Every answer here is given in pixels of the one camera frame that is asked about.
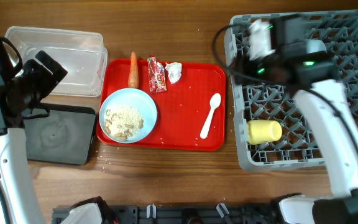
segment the spoon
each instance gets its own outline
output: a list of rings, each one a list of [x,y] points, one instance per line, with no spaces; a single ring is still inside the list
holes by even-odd
[[[211,105],[211,110],[209,111],[208,117],[206,118],[204,126],[201,130],[200,138],[206,139],[209,132],[209,127],[211,126],[212,116],[214,115],[215,109],[218,108],[218,106],[221,104],[221,100],[222,98],[219,93],[215,93],[212,96],[211,101],[209,102],[209,104]]]

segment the orange carrot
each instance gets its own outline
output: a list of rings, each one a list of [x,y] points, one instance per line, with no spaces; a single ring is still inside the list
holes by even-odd
[[[131,68],[129,69],[128,87],[139,87],[139,72],[137,71],[136,53],[131,53]]]

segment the dish rack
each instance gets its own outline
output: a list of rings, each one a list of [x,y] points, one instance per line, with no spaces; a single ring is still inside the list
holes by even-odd
[[[257,19],[267,21],[292,13],[253,14],[234,16],[232,27],[224,36],[226,63],[229,65],[237,54],[246,55],[248,37],[244,31]],[[358,126],[358,10],[301,12],[305,19],[306,39],[322,40],[327,52],[333,56],[338,72],[346,86],[351,113]],[[313,133],[306,119],[293,100],[280,85],[231,84],[234,96],[234,130],[237,154],[241,168],[248,171],[297,169],[325,165]],[[265,142],[258,146],[248,144],[247,120],[274,119],[283,128],[279,141]]]

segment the rice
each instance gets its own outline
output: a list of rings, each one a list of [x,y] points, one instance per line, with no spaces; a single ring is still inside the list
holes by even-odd
[[[121,133],[126,136],[126,140],[134,139],[139,131],[140,121],[144,121],[144,117],[136,108],[127,105],[118,105],[108,108],[106,112],[106,124],[104,128],[110,130],[110,135]]]

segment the wooden surface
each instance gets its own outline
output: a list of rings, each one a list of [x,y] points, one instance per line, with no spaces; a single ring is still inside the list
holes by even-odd
[[[358,9],[358,1],[101,1],[0,0],[0,35],[10,26],[99,32],[109,59],[142,58],[215,63],[215,32],[239,14]],[[223,41],[219,50],[223,53]],[[89,106],[99,98],[49,96],[44,102]],[[324,167],[249,173],[237,161],[233,99],[227,84],[226,140],[216,152],[113,147],[96,141],[85,166],[29,162],[37,198],[47,223],[52,208],[102,196],[111,205],[189,205],[268,202],[293,192],[330,194]]]

